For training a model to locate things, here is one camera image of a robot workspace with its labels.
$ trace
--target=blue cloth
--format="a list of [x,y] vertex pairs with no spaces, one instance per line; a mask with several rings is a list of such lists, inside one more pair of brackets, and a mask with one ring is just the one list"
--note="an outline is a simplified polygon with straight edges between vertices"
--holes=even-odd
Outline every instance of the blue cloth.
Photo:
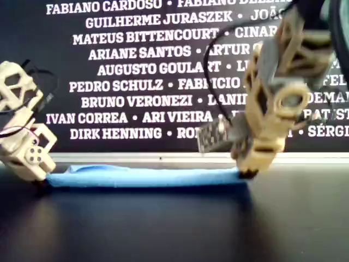
[[238,169],[140,169],[114,165],[72,165],[50,174],[53,187],[187,187],[245,183]]

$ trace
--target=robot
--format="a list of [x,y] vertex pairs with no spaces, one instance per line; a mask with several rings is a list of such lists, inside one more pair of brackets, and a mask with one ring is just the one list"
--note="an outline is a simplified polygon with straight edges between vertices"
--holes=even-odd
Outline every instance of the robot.
[[22,66],[8,61],[0,64],[0,94],[0,160],[25,181],[44,181],[56,167],[49,151],[57,141],[45,124],[35,122],[44,94]]
[[319,19],[323,4],[293,1],[275,36],[253,51],[244,77],[245,111],[202,126],[199,152],[230,151],[241,178],[251,179],[284,151],[291,130],[326,123],[303,116],[309,93],[322,92],[336,58],[330,30]]

